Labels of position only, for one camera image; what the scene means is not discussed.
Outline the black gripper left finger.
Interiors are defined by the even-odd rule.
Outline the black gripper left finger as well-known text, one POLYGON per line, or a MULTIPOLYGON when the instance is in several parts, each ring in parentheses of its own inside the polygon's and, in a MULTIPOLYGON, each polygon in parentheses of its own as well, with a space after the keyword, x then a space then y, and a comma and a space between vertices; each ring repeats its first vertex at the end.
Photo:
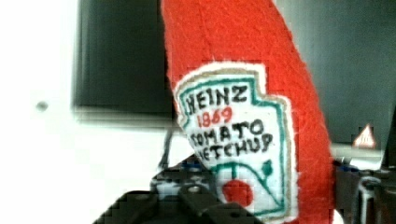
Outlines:
POLYGON ((237 203, 223 203, 214 176, 191 155, 160 171, 150 189, 120 196, 92 224, 263 224, 237 203))

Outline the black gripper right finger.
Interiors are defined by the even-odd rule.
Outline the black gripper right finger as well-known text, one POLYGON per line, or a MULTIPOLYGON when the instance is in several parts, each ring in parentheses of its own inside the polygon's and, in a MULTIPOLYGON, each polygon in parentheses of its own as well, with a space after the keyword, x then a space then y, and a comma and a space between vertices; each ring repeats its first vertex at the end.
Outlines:
POLYGON ((395 224, 395 113, 384 150, 332 144, 335 210, 344 224, 395 224))

